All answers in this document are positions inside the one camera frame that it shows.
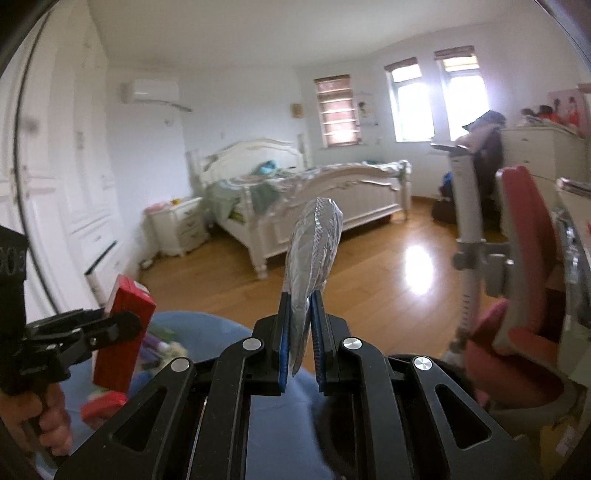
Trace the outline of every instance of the wall decoration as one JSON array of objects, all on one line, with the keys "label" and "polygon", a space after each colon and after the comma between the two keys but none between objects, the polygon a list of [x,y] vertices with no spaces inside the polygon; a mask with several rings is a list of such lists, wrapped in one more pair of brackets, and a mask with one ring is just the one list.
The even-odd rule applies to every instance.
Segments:
[{"label": "wall decoration", "polygon": [[292,118],[304,118],[304,106],[301,103],[292,103],[290,109]]},{"label": "wall decoration", "polygon": [[372,125],[378,124],[375,117],[375,104],[374,96],[371,93],[358,93],[357,98],[357,114],[360,125]]},{"label": "wall decoration", "polygon": [[548,105],[560,123],[576,130],[583,138],[591,136],[591,119],[585,96],[579,90],[560,90],[548,94]]}]

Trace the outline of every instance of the window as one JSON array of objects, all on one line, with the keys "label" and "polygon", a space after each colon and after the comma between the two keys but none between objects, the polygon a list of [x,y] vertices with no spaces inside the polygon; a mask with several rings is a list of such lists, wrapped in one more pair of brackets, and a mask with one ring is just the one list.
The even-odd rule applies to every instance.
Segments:
[{"label": "window", "polygon": [[361,133],[351,89],[351,76],[326,77],[314,82],[324,144],[335,147],[360,143]]},{"label": "window", "polygon": [[416,57],[384,67],[392,84],[392,116],[398,142],[422,142],[435,136],[429,90]]},{"label": "window", "polygon": [[489,110],[484,80],[474,47],[448,48],[435,52],[443,82],[449,134],[452,140],[466,135],[462,127]]}]

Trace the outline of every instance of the red chair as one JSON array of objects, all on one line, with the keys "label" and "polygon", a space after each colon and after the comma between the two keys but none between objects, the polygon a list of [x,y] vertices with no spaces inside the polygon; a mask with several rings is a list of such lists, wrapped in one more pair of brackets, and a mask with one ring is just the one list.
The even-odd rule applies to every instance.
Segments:
[{"label": "red chair", "polygon": [[574,384],[557,368],[564,293],[549,290],[554,229],[525,167],[497,173],[513,265],[508,298],[478,321],[466,345],[468,378],[481,404],[512,434],[534,433],[567,414]]}]

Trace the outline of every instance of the ceiling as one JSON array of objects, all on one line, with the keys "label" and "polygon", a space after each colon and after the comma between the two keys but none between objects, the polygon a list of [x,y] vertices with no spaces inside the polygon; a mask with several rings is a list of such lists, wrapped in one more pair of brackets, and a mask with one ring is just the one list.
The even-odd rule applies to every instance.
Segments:
[{"label": "ceiling", "polygon": [[115,63],[199,70],[354,59],[492,20],[511,0],[89,0]]}]

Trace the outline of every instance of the plastic bag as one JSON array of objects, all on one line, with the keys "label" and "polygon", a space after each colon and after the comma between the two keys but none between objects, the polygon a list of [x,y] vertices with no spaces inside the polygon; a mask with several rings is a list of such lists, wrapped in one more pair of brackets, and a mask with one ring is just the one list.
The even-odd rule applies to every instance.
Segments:
[{"label": "plastic bag", "polygon": [[343,213],[334,200],[309,201],[291,234],[283,290],[291,294],[290,371],[300,369],[310,331],[309,297],[324,290],[343,231]]}]

